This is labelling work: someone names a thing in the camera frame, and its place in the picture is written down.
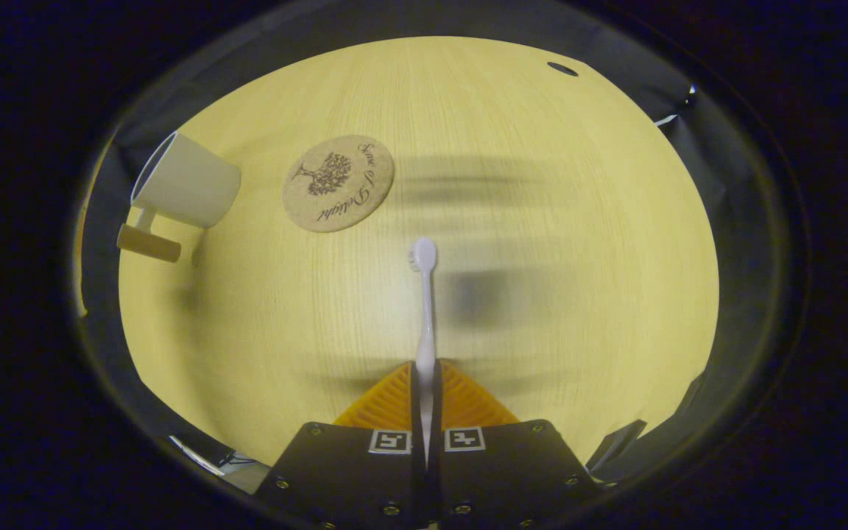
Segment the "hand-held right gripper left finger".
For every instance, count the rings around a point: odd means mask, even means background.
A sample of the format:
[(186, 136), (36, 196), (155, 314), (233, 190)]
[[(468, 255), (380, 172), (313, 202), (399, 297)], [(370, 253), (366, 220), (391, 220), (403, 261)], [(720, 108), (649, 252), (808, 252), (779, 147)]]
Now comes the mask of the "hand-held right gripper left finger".
[(270, 509), (316, 529), (428, 525), (417, 371), (407, 362), (333, 423), (304, 423), (255, 491)]

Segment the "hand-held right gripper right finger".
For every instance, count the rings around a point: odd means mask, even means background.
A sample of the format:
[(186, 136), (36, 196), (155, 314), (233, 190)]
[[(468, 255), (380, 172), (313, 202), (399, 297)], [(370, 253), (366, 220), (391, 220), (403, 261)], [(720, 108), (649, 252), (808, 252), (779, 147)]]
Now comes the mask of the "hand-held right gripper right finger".
[(548, 420), (519, 420), (454, 363), (435, 367), (439, 529), (539, 529), (602, 496)]

